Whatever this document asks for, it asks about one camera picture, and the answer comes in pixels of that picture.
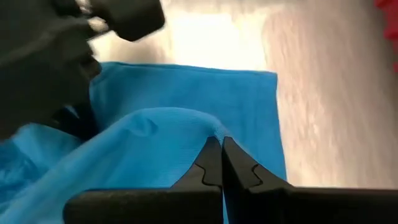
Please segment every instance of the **blue towel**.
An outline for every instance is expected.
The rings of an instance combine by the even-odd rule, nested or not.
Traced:
[[[29,124],[0,145],[0,223],[62,223],[87,189],[170,187],[209,136],[285,179],[276,86],[268,72],[104,63],[90,86],[99,135]]]

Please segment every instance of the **red object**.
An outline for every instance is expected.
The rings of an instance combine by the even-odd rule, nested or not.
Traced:
[[[376,6],[384,11],[387,21],[384,36],[392,41],[394,50],[398,53],[398,0],[376,0]],[[398,63],[394,68],[398,72]]]

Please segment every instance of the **floor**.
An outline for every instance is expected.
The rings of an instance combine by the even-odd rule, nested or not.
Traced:
[[[275,71],[290,183],[398,188],[398,74],[373,0],[162,3],[165,29],[108,33],[97,59]]]

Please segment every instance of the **blurry black object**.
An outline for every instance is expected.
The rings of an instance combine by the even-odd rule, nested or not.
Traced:
[[[65,224],[398,223],[397,190],[293,187],[247,155],[231,138],[208,138],[188,172],[170,189],[91,190],[63,210]]]
[[[159,0],[85,2],[89,14],[75,0],[0,2],[0,139],[30,122],[82,139],[94,136],[98,130],[88,88],[101,66],[87,40],[114,30],[135,41],[165,22]],[[96,30],[88,20],[93,16],[108,29]],[[78,116],[65,105],[78,105]]]

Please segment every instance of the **blue cloth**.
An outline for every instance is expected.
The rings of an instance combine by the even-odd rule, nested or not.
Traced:
[[[0,223],[62,223],[86,189],[170,187],[209,136],[285,179],[276,86],[268,72],[104,63],[90,87],[99,135],[30,124],[0,145]]]

